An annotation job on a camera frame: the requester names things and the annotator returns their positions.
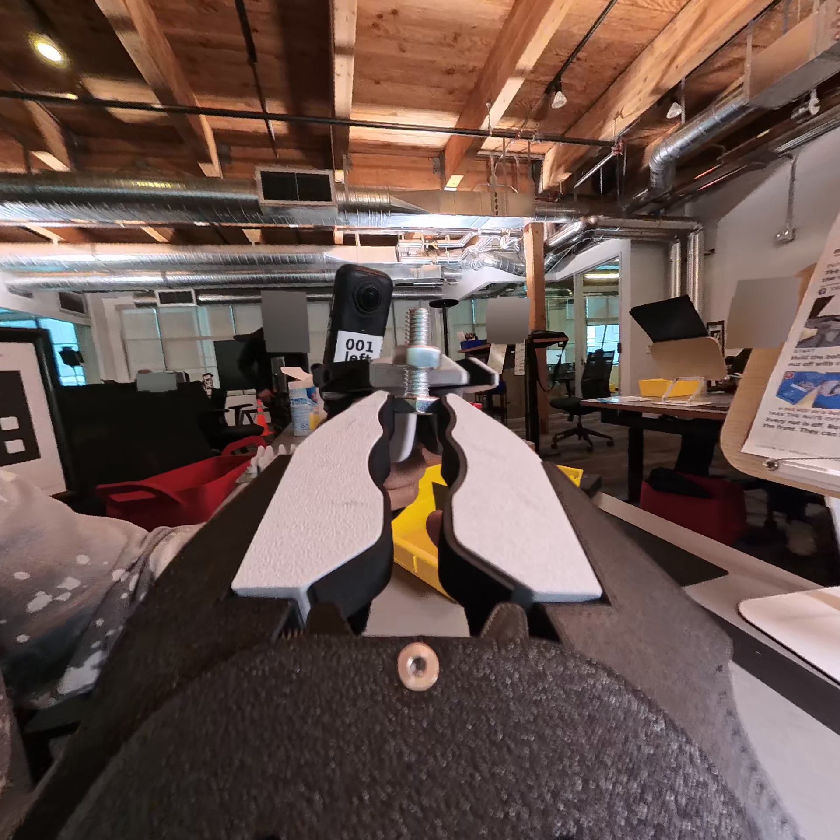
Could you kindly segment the person's left forearm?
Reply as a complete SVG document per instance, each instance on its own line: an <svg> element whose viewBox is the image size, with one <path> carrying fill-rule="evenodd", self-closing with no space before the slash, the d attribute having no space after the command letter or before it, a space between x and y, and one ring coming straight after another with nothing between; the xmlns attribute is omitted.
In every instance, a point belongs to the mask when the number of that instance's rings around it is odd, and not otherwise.
<svg viewBox="0 0 840 840"><path fill-rule="evenodd" d="M202 524L145 530L1 477L2 675L14 705L87 693L126 622Z"/></svg>

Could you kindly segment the black computer monitor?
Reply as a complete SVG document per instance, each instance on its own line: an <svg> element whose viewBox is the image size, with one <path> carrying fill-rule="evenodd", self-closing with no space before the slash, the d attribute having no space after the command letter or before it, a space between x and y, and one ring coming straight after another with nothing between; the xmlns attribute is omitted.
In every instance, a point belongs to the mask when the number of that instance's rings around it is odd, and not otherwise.
<svg viewBox="0 0 840 840"><path fill-rule="evenodd" d="M709 337L706 324L687 295L640 304L629 314L651 343Z"/></svg>

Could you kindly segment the instruction sheet stand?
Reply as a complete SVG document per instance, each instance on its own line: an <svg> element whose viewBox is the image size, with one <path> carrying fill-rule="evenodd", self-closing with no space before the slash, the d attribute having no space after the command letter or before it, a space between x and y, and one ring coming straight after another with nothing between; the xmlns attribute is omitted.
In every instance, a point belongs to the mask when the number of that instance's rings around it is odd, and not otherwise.
<svg viewBox="0 0 840 840"><path fill-rule="evenodd" d="M838 531L839 219L761 384L745 372L737 398L752 398L740 454L762 480L823 496ZM839 682L839 588L741 601L741 619L833 683Z"/></svg>

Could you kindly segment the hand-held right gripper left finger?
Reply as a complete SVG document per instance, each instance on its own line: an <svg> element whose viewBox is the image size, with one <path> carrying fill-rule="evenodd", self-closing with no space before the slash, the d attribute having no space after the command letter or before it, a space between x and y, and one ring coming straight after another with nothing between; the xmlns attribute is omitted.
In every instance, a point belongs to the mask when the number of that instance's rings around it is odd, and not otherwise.
<svg viewBox="0 0 840 840"><path fill-rule="evenodd" d="M319 603L349 618L392 573L393 399L374 393L312 433L287 463L233 579L238 596L294 602L305 621Z"/></svg>

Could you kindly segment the silver hex bolt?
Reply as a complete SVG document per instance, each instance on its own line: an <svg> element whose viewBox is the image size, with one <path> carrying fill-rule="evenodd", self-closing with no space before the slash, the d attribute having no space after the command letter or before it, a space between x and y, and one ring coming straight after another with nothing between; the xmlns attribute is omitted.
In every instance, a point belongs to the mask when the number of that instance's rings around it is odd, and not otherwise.
<svg viewBox="0 0 840 840"><path fill-rule="evenodd" d="M413 308L406 315L405 345L431 345L431 317L426 308ZM434 406L425 371L408 371L405 378L404 399L415 413L427 414Z"/></svg>

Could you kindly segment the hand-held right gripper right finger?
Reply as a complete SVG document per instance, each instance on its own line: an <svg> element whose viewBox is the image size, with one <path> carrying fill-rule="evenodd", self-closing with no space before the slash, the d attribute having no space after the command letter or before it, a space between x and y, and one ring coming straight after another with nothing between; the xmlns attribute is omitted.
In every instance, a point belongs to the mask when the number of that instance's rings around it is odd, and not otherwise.
<svg viewBox="0 0 840 840"><path fill-rule="evenodd" d="M603 589L562 504L575 490L511 430L457 395L442 400L442 477L448 488L438 577L469 629L513 602L588 603Z"/></svg>

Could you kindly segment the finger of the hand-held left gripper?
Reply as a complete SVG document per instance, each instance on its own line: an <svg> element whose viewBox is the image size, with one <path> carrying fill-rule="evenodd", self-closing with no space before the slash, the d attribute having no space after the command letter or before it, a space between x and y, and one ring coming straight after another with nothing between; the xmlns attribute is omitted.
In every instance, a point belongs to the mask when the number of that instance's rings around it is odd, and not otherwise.
<svg viewBox="0 0 840 840"><path fill-rule="evenodd" d="M467 383L457 389L460 396L473 397L497 390L500 384L499 374L481 359L468 355L456 363L467 376Z"/></svg>
<svg viewBox="0 0 840 840"><path fill-rule="evenodd" d="M391 361L371 361L371 387L374 390L404 393L406 372L412 370L413 368L409 366L395 365ZM436 369L425 372L431 392L464 389L469 383L469 374L466 369L454 361L441 361Z"/></svg>

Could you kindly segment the black office chair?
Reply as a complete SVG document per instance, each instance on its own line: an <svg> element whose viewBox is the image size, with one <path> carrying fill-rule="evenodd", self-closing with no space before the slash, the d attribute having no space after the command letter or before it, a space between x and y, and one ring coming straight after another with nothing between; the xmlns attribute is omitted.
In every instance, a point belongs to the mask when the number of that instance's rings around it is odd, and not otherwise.
<svg viewBox="0 0 840 840"><path fill-rule="evenodd" d="M568 420L576 421L573 427L557 433L552 437L551 449L557 449L560 441L576 437L586 442L590 452L593 451L593 438L602 438L607 446L615 445L614 439L604 433L591 430L583 425L583 417L595 412L590 406L583 406L583 402L607 398L611 395L610 379L615 359L615 351L598 349L587 354L581 375L581 392L577 396L557 397L549 400L549 405L568 415Z"/></svg>

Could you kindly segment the framed marker sign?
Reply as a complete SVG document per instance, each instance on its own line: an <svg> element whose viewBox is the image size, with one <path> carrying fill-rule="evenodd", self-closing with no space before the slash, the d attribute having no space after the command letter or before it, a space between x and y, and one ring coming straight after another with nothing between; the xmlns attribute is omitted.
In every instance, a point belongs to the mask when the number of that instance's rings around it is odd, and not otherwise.
<svg viewBox="0 0 840 840"><path fill-rule="evenodd" d="M1 467L50 496L74 487L49 335L1 328Z"/></svg>

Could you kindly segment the red bag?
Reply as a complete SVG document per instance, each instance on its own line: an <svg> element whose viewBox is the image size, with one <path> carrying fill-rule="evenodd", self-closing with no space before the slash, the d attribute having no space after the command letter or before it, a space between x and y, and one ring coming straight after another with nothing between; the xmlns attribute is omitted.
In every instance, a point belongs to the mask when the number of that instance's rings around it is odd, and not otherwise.
<svg viewBox="0 0 840 840"><path fill-rule="evenodd" d="M744 491L727 479L654 468L643 482L640 508L682 528L733 544L748 529Z"/></svg>

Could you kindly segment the white plastic bottle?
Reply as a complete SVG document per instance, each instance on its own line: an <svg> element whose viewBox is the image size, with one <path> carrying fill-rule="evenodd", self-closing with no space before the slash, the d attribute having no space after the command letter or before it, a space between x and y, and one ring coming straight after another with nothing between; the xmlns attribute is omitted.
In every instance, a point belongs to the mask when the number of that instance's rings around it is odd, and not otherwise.
<svg viewBox="0 0 840 840"><path fill-rule="evenodd" d="M313 374L293 366L282 366L280 371L287 378L292 434L309 436L324 417Z"/></svg>

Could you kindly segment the wooden desk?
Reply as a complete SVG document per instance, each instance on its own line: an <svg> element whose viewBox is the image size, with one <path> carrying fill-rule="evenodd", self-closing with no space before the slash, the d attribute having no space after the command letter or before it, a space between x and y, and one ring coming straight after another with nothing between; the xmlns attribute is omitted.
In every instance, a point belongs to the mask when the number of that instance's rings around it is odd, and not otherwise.
<svg viewBox="0 0 840 840"><path fill-rule="evenodd" d="M674 468L691 476L706 477L732 399L732 394L702 395L698 401L656 401L635 395L615 395L583 400L581 405L600 413L604 423L628 429L627 501L637 504L644 481L644 433L680 436Z"/></svg>

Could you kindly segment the red plastic tub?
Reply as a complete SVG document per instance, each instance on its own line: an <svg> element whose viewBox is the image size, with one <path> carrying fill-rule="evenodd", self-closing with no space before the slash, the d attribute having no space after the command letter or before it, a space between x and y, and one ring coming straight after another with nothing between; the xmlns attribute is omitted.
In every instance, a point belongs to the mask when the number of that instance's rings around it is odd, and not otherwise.
<svg viewBox="0 0 840 840"><path fill-rule="evenodd" d="M140 481L99 485L95 493L109 518L148 531L203 523L234 491L254 454L267 446L264 437L247 437L221 455Z"/></svg>

